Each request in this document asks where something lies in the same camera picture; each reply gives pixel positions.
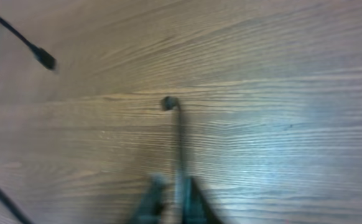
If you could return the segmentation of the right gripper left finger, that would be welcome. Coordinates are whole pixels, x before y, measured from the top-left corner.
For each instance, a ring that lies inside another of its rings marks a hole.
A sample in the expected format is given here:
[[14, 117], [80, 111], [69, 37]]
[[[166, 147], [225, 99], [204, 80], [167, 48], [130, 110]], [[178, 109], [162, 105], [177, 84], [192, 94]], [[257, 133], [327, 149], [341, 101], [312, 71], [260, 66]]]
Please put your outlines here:
[[128, 224], [159, 224], [166, 208], [166, 188], [167, 182], [162, 175], [152, 175], [151, 184], [140, 204], [132, 212]]

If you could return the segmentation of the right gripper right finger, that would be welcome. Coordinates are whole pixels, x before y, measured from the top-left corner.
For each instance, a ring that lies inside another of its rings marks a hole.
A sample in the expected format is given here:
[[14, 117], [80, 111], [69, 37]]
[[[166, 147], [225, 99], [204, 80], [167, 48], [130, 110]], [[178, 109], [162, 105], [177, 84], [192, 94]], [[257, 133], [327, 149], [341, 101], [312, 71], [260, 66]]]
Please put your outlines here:
[[188, 177], [184, 186], [182, 224], [223, 224], [210, 207], [194, 177]]

